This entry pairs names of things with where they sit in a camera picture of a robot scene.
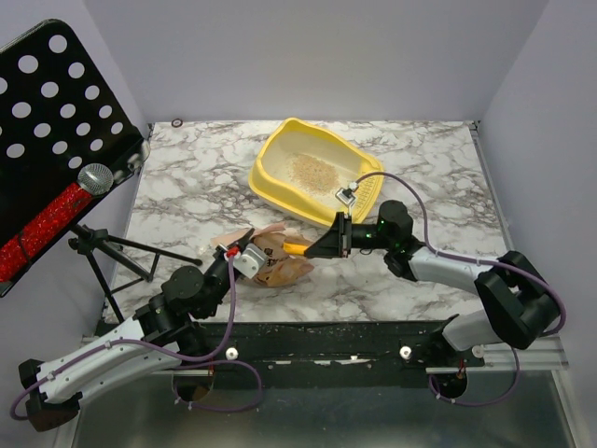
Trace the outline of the yellow plastic litter scoop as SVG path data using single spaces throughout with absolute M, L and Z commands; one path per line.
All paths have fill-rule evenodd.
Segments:
M 308 245 L 284 242 L 283 250 L 288 255 L 304 257 L 308 250 Z

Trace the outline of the pink cat litter bag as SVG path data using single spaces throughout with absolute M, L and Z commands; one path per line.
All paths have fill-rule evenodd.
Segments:
M 243 275 L 239 277 L 243 284 L 251 287 L 287 287 L 314 269 L 304 257 L 290 255 L 285 251 L 284 244 L 310 245 L 312 241 L 296 230 L 288 229 L 283 221 L 256 229 L 252 242 L 265 253 L 267 259 L 251 279 Z

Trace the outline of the yellow plastic litter box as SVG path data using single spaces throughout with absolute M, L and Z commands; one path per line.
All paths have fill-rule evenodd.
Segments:
M 288 163 L 294 155 L 306 154 L 335 167 L 340 185 L 317 194 L 301 188 L 290 179 Z M 276 209 L 297 219 L 326 228 L 337 212 L 347 207 L 335 193 L 370 172 L 383 170 L 382 162 L 341 136 L 310 122 L 290 118 L 270 135 L 251 168 L 251 190 Z

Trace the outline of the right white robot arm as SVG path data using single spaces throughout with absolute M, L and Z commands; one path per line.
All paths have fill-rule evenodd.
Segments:
M 440 256 L 412 234 L 413 220 L 399 201 L 386 201 L 374 224 L 354 224 L 339 212 L 329 230 L 303 254 L 308 259 L 346 258 L 352 250 L 383 250 L 395 276 L 431 282 L 477 295 L 482 310 L 458 315 L 443 324 L 429 345 L 430 357 L 451 365 L 463 351 L 480 344 L 506 343 L 525 349 L 562 313 L 523 254 L 507 252 L 496 260 Z

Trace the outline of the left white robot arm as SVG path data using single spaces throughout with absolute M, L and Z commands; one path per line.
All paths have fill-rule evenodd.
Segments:
M 48 431 L 72 420 L 83 400 L 111 385 L 154 371 L 222 363 L 219 355 L 234 325 L 236 282 L 257 274 L 265 262 L 254 233 L 218 246 L 206 271 L 192 265 L 174 271 L 158 295 L 104 336 L 53 361 L 22 362 L 23 390 L 10 406 L 11 418 Z

